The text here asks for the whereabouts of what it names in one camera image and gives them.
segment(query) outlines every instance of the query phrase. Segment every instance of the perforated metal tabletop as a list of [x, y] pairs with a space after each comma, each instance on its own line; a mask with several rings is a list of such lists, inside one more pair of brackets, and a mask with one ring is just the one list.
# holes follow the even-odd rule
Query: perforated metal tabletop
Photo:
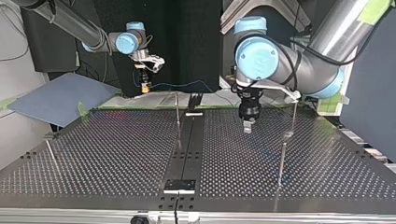
[[[264, 109], [251, 134], [232, 109], [100, 110], [0, 171], [0, 207], [389, 214], [396, 176], [311, 110]], [[293, 132], [290, 138], [285, 133]], [[282, 186], [280, 150], [288, 143]], [[164, 194], [167, 180], [195, 194]]]

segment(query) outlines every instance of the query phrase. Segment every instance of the wall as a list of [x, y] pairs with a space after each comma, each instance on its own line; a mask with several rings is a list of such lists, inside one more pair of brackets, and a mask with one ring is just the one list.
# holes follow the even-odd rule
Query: wall
[[[2, 0], [19, 11], [13, 3]], [[4, 16], [8, 14], [17, 27], [21, 22], [7, 8], [0, 7], [0, 102], [25, 93], [45, 84], [42, 73], [35, 72], [32, 57], [28, 52], [23, 57], [1, 62], [23, 54], [27, 42]], [[50, 126], [42, 121], [30, 119], [10, 110], [0, 111], [0, 169], [17, 159], [24, 152], [37, 146], [50, 131]]]

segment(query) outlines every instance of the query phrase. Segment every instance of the gray metal cylinder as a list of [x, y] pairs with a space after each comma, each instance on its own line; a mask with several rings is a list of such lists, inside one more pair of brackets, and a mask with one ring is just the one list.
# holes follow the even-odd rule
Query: gray metal cylinder
[[[56, 7], [54, 24], [90, 47], [97, 47], [101, 43], [102, 34], [91, 21], [77, 14], [66, 2], [62, 0], [54, 0], [54, 2]], [[49, 3], [43, 4], [34, 11], [48, 21], [52, 20], [53, 15]]]
[[311, 38], [309, 47], [343, 62], [373, 26], [359, 21], [369, 0], [338, 0]]
[[[308, 46], [338, 62], [346, 60], [353, 49], [373, 29], [372, 25], [359, 21], [359, 16], [368, 1], [338, 0], [311, 38]], [[284, 49], [288, 52], [293, 63], [295, 63], [297, 53], [287, 47], [284, 47]], [[270, 79], [281, 83], [291, 74], [291, 69], [282, 53], [279, 53], [279, 57], [279, 67]], [[323, 90], [336, 78], [338, 67], [325, 63], [308, 52], [304, 52], [301, 64], [297, 70], [298, 90], [305, 94]], [[293, 80], [286, 85], [293, 87]]]

